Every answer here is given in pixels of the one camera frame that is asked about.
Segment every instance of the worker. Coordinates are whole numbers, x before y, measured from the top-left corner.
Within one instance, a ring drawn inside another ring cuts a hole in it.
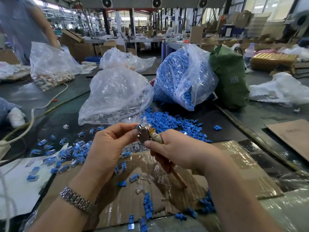
[[[137,125],[118,123],[97,132],[86,162],[66,192],[74,191],[94,203],[103,185],[112,177],[124,146],[137,141]],[[250,193],[234,164],[217,147],[176,130],[160,135],[165,144],[146,141],[145,147],[167,173],[170,166],[166,159],[182,168],[199,169],[204,173],[223,231],[283,232]],[[70,196],[64,199],[59,195],[28,232],[82,231],[89,213],[80,209],[78,203],[69,203],[70,199]]]
[[[0,33],[6,34],[24,65],[30,65],[32,41],[61,48],[50,23],[33,0],[0,0]]]

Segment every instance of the plastic bottle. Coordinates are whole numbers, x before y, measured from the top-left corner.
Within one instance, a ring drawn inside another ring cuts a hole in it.
[[[251,43],[250,46],[246,49],[245,54],[243,55],[246,67],[250,65],[250,59],[253,57],[253,54],[254,54],[254,43]]]

